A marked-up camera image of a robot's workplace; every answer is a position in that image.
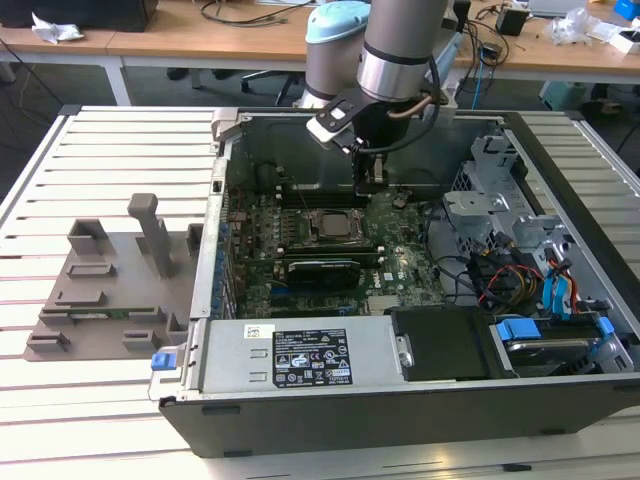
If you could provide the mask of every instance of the barcode sticker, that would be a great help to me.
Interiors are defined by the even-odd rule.
[[[245,325],[244,338],[271,338],[275,332],[276,326],[272,323],[263,325]]]

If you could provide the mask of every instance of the white paper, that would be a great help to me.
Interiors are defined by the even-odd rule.
[[[84,38],[84,35],[80,32],[77,25],[57,25],[55,23],[45,22],[36,17],[36,14],[33,12],[31,16],[33,17],[33,27],[31,27],[31,30],[45,42],[57,45],[58,42],[65,40]]]
[[[608,42],[615,34],[624,30],[624,27],[614,25],[613,23],[600,22],[587,35],[603,42]]]

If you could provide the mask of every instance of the screw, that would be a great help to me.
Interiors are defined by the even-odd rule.
[[[404,368],[409,368],[413,366],[413,360],[411,358],[411,355],[408,354],[407,352],[400,352],[400,365],[402,365]]]

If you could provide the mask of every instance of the wooden desk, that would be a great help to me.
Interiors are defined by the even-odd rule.
[[[72,53],[76,55],[106,55],[107,44],[114,30],[83,30],[84,38],[54,45],[41,40],[30,28],[0,27],[0,38],[15,52]],[[6,51],[0,44],[0,51]]]
[[[220,15],[241,20],[265,15],[282,6],[229,2]],[[205,19],[190,0],[161,0],[144,33],[117,32],[107,50],[110,55],[159,56],[249,60],[286,60],[304,63],[307,18],[312,8],[285,13],[288,23],[260,28],[238,28]],[[209,9],[211,14],[216,6]]]
[[[494,2],[474,1],[470,18]],[[614,2],[592,3],[589,11],[601,20],[612,15]],[[497,15],[488,15],[482,23],[495,27]],[[573,80],[603,83],[640,82],[640,55],[624,55],[609,44],[593,39],[591,45],[554,46],[543,32],[549,20],[533,18],[525,23],[518,37],[505,37],[510,45],[509,58],[498,67],[495,76],[520,80]],[[503,46],[489,30],[478,27],[480,39]],[[465,35],[455,67],[471,63],[471,41]]]

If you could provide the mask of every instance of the sticker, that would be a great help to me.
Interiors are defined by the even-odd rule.
[[[276,326],[272,323],[263,325],[245,325],[244,338],[271,338]]]
[[[248,327],[265,326],[273,327],[246,325],[245,337]],[[346,331],[273,332],[273,384],[278,388],[352,385]]]

